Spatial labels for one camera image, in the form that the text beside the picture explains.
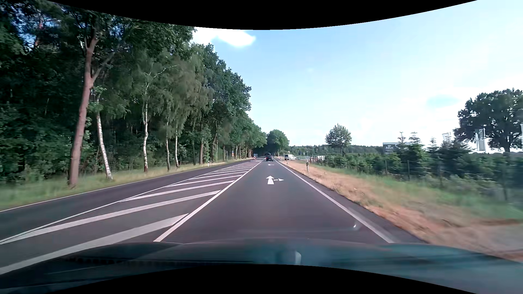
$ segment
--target road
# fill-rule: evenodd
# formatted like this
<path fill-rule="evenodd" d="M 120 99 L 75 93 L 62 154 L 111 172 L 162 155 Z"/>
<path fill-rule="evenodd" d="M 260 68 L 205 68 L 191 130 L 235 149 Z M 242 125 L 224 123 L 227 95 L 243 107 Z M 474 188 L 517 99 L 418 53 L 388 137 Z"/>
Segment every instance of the road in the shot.
<path fill-rule="evenodd" d="M 250 160 L 2 211 L 0 274 L 108 244 L 278 236 L 421 242 L 277 160 Z"/>

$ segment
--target white banner flag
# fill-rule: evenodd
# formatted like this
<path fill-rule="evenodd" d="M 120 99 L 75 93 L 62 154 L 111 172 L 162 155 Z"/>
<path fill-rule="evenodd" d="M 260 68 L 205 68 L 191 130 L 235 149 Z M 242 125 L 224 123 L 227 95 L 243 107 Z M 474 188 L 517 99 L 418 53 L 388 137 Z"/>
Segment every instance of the white banner flag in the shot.
<path fill-rule="evenodd" d="M 485 129 L 476 129 L 476 146 L 478 151 L 486 151 L 485 148 Z"/>

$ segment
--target sky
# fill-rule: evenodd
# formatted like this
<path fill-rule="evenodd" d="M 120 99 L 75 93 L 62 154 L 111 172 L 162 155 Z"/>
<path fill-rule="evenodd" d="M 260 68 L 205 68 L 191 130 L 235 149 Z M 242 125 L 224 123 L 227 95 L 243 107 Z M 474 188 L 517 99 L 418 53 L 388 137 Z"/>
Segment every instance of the sky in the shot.
<path fill-rule="evenodd" d="M 521 0 L 478 0 L 337 27 L 197 28 L 193 41 L 214 45 L 252 87 L 249 116 L 291 145 L 325 144 L 337 123 L 355 145 L 400 131 L 439 144 L 469 98 L 523 89 L 522 13 Z"/>

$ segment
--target fence post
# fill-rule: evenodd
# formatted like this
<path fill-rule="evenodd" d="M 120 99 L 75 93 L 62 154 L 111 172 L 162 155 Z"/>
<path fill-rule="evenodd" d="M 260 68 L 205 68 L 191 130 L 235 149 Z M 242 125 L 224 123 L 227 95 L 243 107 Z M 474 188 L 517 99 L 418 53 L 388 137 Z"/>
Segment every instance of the fence post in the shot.
<path fill-rule="evenodd" d="M 411 162 L 407 159 L 408 180 L 411 180 Z"/>

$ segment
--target forest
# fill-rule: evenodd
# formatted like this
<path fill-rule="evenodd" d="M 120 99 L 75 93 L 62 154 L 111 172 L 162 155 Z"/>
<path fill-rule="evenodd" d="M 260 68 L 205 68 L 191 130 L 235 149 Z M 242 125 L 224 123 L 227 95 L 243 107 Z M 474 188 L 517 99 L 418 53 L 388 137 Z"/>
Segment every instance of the forest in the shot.
<path fill-rule="evenodd" d="M 0 183 L 252 156 L 251 88 L 194 27 L 0 3 Z"/>

